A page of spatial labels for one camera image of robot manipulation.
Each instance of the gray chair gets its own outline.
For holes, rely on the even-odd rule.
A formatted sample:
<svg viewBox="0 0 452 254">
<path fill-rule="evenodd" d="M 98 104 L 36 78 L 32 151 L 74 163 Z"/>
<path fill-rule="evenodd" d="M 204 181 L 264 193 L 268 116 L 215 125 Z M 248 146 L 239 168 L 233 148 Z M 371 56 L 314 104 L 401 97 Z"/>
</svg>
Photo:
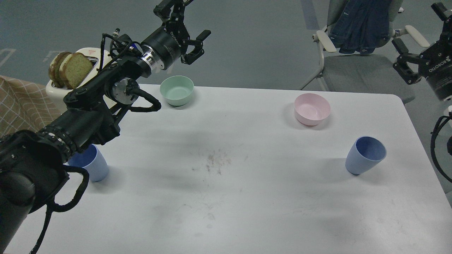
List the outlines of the gray chair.
<svg viewBox="0 0 452 254">
<path fill-rule="evenodd" d="M 412 26 L 394 30 L 394 21 L 403 0 L 393 0 L 389 6 L 389 34 L 391 38 L 410 34 L 422 47 L 429 47 L 425 38 Z M 392 68 L 392 62 L 385 56 L 377 54 L 352 54 L 340 56 L 324 56 L 326 52 L 336 52 L 326 32 L 333 31 L 336 22 L 342 15 L 348 0 L 330 0 L 327 26 L 314 34 L 313 40 L 317 43 L 320 60 L 319 68 L 302 85 L 303 90 L 310 82 L 317 79 L 320 87 L 325 91 L 354 92 L 371 94 L 395 94 L 408 103 L 414 99 L 414 92 Z M 377 47 L 382 47 L 390 40 L 381 40 Z"/>
</svg>

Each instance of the green bowl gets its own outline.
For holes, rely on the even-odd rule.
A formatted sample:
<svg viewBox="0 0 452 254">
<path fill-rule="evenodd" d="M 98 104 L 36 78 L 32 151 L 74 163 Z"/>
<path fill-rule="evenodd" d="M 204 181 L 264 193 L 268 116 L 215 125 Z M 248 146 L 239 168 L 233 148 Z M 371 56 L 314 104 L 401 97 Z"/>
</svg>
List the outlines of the green bowl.
<svg viewBox="0 0 452 254">
<path fill-rule="evenodd" d="M 173 106 L 187 104 L 193 96 L 193 81 L 185 76 L 172 76 L 160 85 L 160 93 Z"/>
</svg>

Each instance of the checkered cloth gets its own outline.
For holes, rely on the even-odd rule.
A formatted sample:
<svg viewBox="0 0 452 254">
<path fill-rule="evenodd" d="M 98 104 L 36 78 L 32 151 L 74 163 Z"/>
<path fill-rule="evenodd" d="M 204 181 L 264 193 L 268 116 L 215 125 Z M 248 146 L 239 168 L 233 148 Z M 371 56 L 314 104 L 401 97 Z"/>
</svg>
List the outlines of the checkered cloth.
<svg viewBox="0 0 452 254">
<path fill-rule="evenodd" d="M 38 131 L 60 116 L 45 89 L 0 75 L 0 136 L 23 129 Z"/>
</svg>

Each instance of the pink bowl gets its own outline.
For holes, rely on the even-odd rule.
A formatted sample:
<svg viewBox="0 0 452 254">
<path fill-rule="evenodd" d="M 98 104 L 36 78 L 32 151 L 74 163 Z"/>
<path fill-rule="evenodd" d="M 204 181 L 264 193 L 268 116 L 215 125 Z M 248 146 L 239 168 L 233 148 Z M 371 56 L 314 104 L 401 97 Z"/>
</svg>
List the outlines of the pink bowl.
<svg viewBox="0 0 452 254">
<path fill-rule="evenodd" d="M 330 115 L 328 101 L 318 94 L 302 94 L 295 99 L 295 118 L 302 124 L 314 126 Z"/>
</svg>

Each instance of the denim jacket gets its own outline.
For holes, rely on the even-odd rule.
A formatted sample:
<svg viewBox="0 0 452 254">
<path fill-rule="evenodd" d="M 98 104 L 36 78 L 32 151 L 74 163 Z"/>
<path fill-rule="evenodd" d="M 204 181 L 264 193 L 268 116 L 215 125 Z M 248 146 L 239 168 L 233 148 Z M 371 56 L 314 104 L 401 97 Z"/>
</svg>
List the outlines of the denim jacket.
<svg viewBox="0 0 452 254">
<path fill-rule="evenodd" d="M 372 53 L 381 40 L 389 40 L 391 0 L 349 0 L 330 32 L 339 52 Z"/>
</svg>

